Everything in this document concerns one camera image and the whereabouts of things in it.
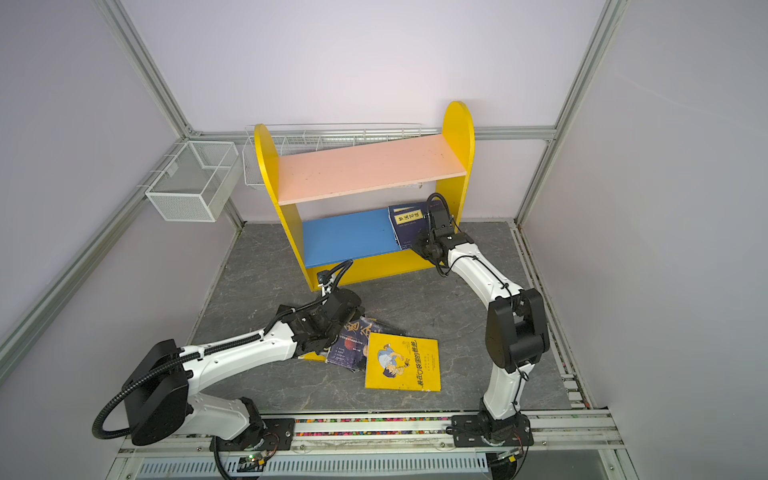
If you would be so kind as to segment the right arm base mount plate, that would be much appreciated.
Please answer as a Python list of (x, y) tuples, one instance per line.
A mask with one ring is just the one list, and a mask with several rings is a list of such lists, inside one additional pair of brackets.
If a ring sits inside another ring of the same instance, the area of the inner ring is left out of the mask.
[(529, 418), (518, 413), (497, 420), (486, 412), (475, 415), (454, 415), (446, 428), (459, 448), (529, 447), (534, 444)]

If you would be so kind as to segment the dark purple book red circle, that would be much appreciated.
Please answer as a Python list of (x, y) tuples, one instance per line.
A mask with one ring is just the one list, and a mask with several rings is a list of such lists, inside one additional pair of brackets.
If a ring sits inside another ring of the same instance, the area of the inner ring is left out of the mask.
[(404, 335), (405, 331), (372, 318), (360, 317), (344, 326), (336, 342), (330, 346), (325, 362), (353, 372), (363, 371), (367, 365), (372, 333)]

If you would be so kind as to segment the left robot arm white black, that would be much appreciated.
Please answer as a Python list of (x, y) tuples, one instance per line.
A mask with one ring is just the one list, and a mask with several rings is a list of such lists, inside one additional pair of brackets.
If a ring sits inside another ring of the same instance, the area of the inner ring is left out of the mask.
[(260, 330), (206, 344), (155, 344), (96, 415), (92, 435), (129, 437), (135, 446), (172, 435), (203, 435), (212, 449), (229, 451), (263, 449), (269, 438), (285, 438), (285, 432), (268, 426), (252, 399), (227, 400), (206, 390), (256, 367), (328, 350), (364, 313), (360, 297), (340, 285), (352, 265), (345, 260), (320, 272), (316, 299), (281, 306)]

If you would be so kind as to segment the yellow cartoon cover book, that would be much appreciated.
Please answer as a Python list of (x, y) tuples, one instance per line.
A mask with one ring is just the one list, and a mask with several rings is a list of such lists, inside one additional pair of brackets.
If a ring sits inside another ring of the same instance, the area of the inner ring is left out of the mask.
[(365, 388), (440, 392), (442, 382), (438, 341), (372, 333), (368, 342)]

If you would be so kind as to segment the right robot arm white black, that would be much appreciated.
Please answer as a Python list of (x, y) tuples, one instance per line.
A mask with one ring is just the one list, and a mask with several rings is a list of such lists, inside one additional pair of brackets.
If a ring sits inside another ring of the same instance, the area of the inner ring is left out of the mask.
[(478, 430), (491, 441), (523, 426), (521, 396), (550, 339), (544, 300), (492, 265), (474, 240), (460, 229), (445, 197), (425, 201), (426, 227), (412, 249), (442, 277), (458, 275), (485, 304), (485, 347), (493, 362), (489, 386), (478, 412)]

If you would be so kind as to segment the thin yellow book underneath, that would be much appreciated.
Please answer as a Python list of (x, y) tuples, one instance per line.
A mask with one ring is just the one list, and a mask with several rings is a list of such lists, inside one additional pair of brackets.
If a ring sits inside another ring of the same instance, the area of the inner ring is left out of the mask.
[(300, 359), (306, 360), (306, 361), (320, 362), (320, 363), (325, 363), (327, 361), (327, 357), (325, 355), (317, 354), (314, 352), (309, 352), (304, 355), (301, 355)]

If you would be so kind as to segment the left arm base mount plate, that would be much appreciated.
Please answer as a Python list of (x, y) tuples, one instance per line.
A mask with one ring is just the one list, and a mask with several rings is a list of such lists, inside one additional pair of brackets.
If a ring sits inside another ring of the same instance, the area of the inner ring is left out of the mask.
[(294, 418), (268, 418), (261, 427), (248, 427), (232, 440), (211, 440), (209, 450), (217, 446), (219, 452), (230, 451), (285, 451), (291, 448), (296, 422)]

